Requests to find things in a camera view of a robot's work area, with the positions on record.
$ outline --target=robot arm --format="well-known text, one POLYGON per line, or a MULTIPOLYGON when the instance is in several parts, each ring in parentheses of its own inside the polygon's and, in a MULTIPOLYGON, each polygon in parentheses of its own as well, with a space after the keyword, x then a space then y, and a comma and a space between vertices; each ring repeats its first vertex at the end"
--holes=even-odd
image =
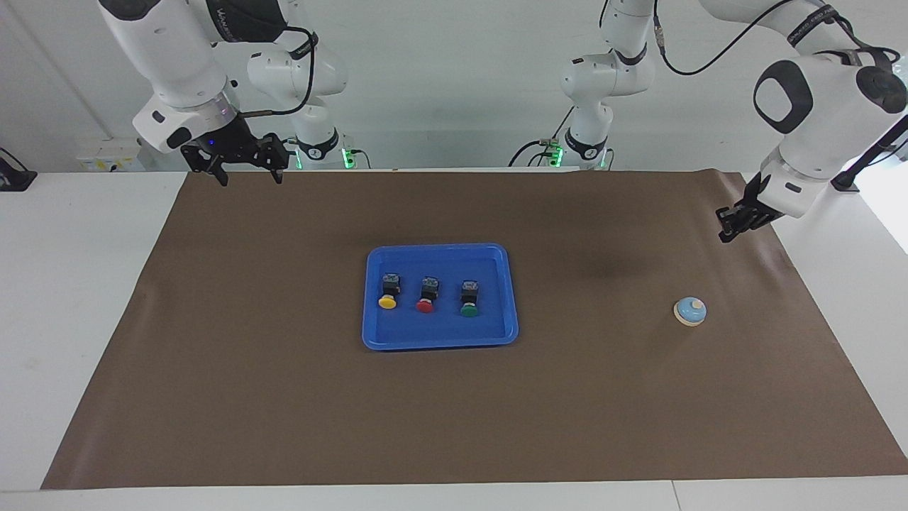
MULTIPOLYGON (((700 3, 717 18, 751 23, 775 0, 700 3)), ((908 96, 885 52, 854 37, 824 2, 793 0, 759 25, 784 35, 800 56, 771 65, 757 82, 756 111, 784 138, 744 198, 716 211, 725 243, 783 215, 804 215, 850 159, 902 118, 908 96)))
POLYGON ((608 2, 602 36, 611 50, 583 55, 565 67, 561 89, 575 107, 574 119, 565 133, 565 165, 599 165, 614 117, 612 109, 603 103, 609 97, 637 94, 652 85, 656 69, 646 58, 646 37, 652 23, 652 0, 608 2))
POLYGON ((245 117, 255 115, 237 109, 231 83, 214 61, 210 44, 261 42, 282 50, 252 57, 248 69, 253 83, 290 108, 300 143, 325 148, 316 159, 329 159, 340 137, 324 103, 314 96, 342 91, 346 68, 322 48, 316 61, 318 37, 289 29, 308 21, 298 0, 99 0, 99 4, 120 46, 152 83, 154 96, 133 125, 153 147, 164 153, 179 148, 194 172, 215 175, 222 185, 228 180, 222 164, 228 163, 267 168, 280 183, 290 160, 286 148, 276 134, 261 139, 252 135, 245 117), (281 66, 271 65, 278 62, 281 66), (310 95, 311 101, 300 107, 310 95))
POLYGON ((346 88, 348 73, 343 61, 302 31, 288 27, 312 27, 300 0, 191 0, 196 17, 213 41, 274 43, 279 48, 253 54, 247 72, 256 89, 281 108, 293 111, 298 155, 305 168, 337 168, 349 162, 343 154, 340 134, 331 119, 326 95, 346 88), (299 110, 296 107, 305 103, 299 110))
POLYGON ((183 0, 99 0, 104 21, 136 69, 151 83, 152 99, 133 120, 149 144, 180 149, 194 172, 227 185, 222 165, 248 163, 280 183, 290 156, 275 134, 256 138, 231 101, 227 75, 191 8, 183 0))

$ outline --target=blue tray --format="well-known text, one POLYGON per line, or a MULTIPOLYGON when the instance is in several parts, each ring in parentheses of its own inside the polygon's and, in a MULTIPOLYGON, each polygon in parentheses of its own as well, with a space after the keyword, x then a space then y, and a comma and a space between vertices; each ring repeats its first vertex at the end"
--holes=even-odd
POLYGON ((369 254, 362 342, 376 351, 501 346, 518 335, 508 253, 495 244, 383 246, 369 254), (381 277, 400 275, 397 308, 379 307, 381 277), (435 312, 416 310, 422 277, 440 281, 435 312), (460 286, 479 282, 479 315, 460 315, 460 286))

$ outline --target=table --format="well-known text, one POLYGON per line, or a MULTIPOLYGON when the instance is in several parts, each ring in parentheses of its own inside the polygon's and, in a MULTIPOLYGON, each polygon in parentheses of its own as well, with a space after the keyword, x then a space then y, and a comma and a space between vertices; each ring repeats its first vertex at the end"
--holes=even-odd
MULTIPOLYGON (((504 169, 483 169, 486 172, 504 169)), ((462 486, 36 492, 163 227, 183 173, 43 174, 0 196, 0 509, 902 509, 908 476, 462 486)), ((858 195, 775 230, 903 451, 908 255, 858 195)))

